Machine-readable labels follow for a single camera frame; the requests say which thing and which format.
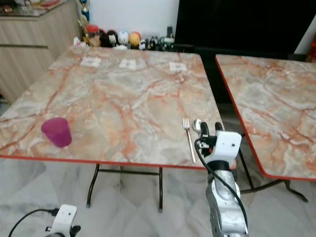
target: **orange ball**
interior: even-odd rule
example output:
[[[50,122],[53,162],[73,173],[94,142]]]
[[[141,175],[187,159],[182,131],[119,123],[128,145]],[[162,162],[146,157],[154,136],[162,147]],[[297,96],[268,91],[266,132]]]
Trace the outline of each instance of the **orange ball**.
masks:
[[[129,43],[132,47],[138,47],[140,39],[140,33],[138,32],[132,32],[129,34]]]

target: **red container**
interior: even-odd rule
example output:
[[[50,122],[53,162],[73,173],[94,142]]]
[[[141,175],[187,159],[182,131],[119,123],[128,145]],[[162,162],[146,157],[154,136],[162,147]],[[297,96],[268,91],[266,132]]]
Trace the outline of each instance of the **red container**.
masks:
[[[65,147],[72,141],[67,120],[64,118],[52,118],[41,126],[41,131],[56,147]]]
[[[86,29],[88,33],[98,33],[99,32],[99,27],[97,25],[87,25]]]

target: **white robot part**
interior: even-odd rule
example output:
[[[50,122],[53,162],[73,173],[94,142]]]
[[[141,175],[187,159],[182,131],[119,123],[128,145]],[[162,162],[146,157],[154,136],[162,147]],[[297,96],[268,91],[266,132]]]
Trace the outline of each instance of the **white robot part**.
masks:
[[[235,183],[233,174],[227,170],[215,171],[230,185],[240,197],[239,186]],[[213,237],[246,237],[248,229],[242,210],[231,191],[218,179],[210,175],[206,189],[207,200],[211,210]]]
[[[76,212],[77,207],[75,206],[67,204],[61,205],[50,232],[61,233],[65,237],[70,237],[71,223],[74,220]]]
[[[237,132],[216,131],[215,136],[216,144],[212,153],[204,158],[205,162],[224,160],[232,166],[239,151],[241,135]]]

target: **marble tabletop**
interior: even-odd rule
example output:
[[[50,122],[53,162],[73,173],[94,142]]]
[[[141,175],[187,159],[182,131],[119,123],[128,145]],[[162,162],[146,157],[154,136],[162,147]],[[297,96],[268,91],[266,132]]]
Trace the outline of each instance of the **marble tabletop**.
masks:
[[[70,124],[65,148],[40,130],[53,117]],[[0,156],[202,169],[183,117],[221,122],[200,56],[71,47],[0,117]]]
[[[316,180],[316,64],[217,55],[261,172]]]

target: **black cable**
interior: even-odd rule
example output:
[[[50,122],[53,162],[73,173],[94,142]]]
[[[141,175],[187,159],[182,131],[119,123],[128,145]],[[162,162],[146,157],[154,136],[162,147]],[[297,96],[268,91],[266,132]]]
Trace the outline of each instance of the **black cable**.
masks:
[[[235,196],[235,198],[237,199],[237,202],[241,208],[241,211],[242,211],[242,214],[243,214],[243,217],[245,219],[245,223],[246,223],[246,226],[248,228],[248,219],[247,219],[247,214],[246,214],[246,211],[245,211],[245,208],[243,207],[243,204],[240,200],[240,198],[238,197],[237,193],[234,191],[234,189],[232,189],[231,186],[229,186],[221,177],[219,177],[209,166],[208,164],[205,163],[204,159],[202,158],[202,155],[201,153],[199,152],[199,147],[198,147],[198,142],[200,141],[200,139],[196,139],[196,141],[194,142],[194,147],[196,149],[196,152],[197,152],[197,155],[198,155],[198,158],[200,159],[200,161],[202,162],[202,164],[205,166],[205,168],[207,169],[208,172],[210,172],[215,178],[217,178],[219,181],[221,181],[225,187],[227,187],[231,192],[232,194]]]
[[[35,212],[38,212],[38,211],[45,211],[45,212],[48,212],[50,213],[52,216],[56,216],[57,213],[58,213],[58,208],[55,208],[55,209],[52,209],[52,210],[48,210],[48,209],[36,209],[34,211],[31,211],[29,212],[28,214],[26,214],[25,216],[23,216],[11,229],[10,233],[9,233],[9,236],[8,237],[11,237],[12,236],[12,233],[13,231],[15,230],[15,228],[21,223],[21,221],[23,221],[27,216],[35,213]]]

